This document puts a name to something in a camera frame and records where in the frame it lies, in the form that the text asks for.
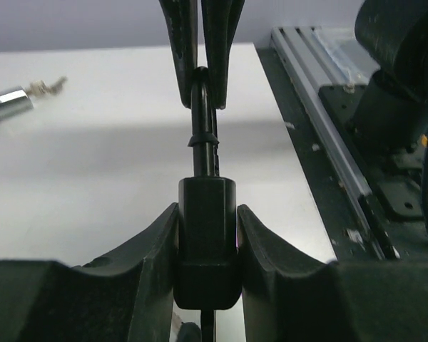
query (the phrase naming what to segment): wall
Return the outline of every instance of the wall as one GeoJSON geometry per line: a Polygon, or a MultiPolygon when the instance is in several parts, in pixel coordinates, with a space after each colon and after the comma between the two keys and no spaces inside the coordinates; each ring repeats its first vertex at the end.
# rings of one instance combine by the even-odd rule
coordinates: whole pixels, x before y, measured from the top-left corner
{"type": "MultiPolygon", "coordinates": [[[[273,26],[352,24],[362,0],[246,0],[237,41],[268,44],[273,26]]],[[[1,0],[0,51],[168,43],[158,0],[1,0]]]]}

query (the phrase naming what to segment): white tabletop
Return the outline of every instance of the white tabletop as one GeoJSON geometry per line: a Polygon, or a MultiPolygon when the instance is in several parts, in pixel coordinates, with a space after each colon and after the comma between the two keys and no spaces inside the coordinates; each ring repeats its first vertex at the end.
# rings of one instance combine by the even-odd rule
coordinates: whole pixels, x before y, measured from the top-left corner
{"type": "MultiPolygon", "coordinates": [[[[145,229],[193,174],[169,48],[0,53],[0,90],[63,75],[62,94],[0,122],[0,259],[84,264],[145,229]]],[[[253,45],[232,48],[218,134],[237,203],[310,256],[334,259],[253,45]]],[[[240,306],[218,314],[219,341],[245,340],[241,316],[240,306]]]]}

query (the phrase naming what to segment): gray wall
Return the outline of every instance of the gray wall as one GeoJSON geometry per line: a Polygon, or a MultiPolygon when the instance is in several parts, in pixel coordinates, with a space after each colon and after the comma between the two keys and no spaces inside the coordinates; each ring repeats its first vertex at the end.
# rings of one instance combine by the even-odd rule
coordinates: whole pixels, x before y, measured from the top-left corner
{"type": "MultiPolygon", "coordinates": [[[[245,0],[236,40],[264,46],[273,26],[352,24],[361,3],[245,0]]],[[[167,43],[158,0],[0,0],[0,51],[167,43]]]]}

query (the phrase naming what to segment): white table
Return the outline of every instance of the white table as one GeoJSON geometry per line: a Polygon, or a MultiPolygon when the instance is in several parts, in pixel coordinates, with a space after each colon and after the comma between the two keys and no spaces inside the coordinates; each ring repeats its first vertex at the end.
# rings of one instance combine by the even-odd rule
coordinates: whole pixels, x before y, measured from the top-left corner
{"type": "MultiPolygon", "coordinates": [[[[84,264],[146,228],[192,175],[190,112],[169,48],[0,53],[0,90],[62,75],[60,96],[0,122],[0,259],[84,264]]],[[[334,259],[253,45],[232,48],[218,132],[238,204],[305,253],[334,259]]],[[[242,315],[241,303],[218,313],[219,341],[245,341],[242,315]]]]}

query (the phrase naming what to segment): transparent plastic sheet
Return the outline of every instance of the transparent plastic sheet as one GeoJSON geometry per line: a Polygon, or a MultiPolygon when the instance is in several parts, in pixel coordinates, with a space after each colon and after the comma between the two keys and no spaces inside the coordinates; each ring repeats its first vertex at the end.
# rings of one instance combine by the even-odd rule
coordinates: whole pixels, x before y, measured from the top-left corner
{"type": "Polygon", "coordinates": [[[352,27],[316,28],[312,34],[349,84],[367,84],[379,68],[358,44],[352,27]]]}

